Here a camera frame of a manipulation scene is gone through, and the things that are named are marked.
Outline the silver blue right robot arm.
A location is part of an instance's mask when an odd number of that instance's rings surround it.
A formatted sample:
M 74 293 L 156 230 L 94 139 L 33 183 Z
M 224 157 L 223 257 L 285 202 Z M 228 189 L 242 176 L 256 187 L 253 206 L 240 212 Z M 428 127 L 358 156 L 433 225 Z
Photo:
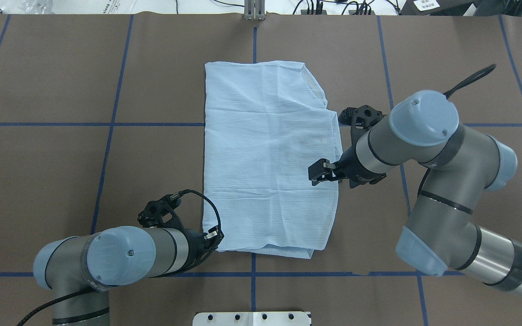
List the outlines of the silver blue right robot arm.
M 429 276 L 454 269 L 486 286 L 522 296 L 522 243 L 471 222 L 485 191 L 504 187 L 516 173 L 516 153 L 493 136 L 459 121 L 447 95 L 417 91 L 390 114 L 349 107 L 352 145 L 340 159 L 319 159 L 308 169 L 316 186 L 348 179 L 375 184 L 407 161 L 426 167 L 396 254 Z

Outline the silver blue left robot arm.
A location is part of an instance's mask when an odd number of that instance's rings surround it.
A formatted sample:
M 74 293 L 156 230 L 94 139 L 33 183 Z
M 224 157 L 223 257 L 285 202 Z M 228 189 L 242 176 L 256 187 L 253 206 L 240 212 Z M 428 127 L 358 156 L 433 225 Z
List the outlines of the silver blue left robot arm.
M 218 226 L 207 233 L 123 225 L 94 235 L 45 245 L 33 275 L 54 299 L 54 326 L 108 326 L 109 291 L 146 278 L 170 277 L 201 264 L 223 240 Z

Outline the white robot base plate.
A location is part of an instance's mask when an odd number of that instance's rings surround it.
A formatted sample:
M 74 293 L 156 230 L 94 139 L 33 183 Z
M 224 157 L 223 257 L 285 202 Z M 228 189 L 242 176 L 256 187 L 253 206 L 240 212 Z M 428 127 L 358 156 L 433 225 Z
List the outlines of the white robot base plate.
M 311 326 L 310 312 L 205 312 L 198 313 L 193 326 Z

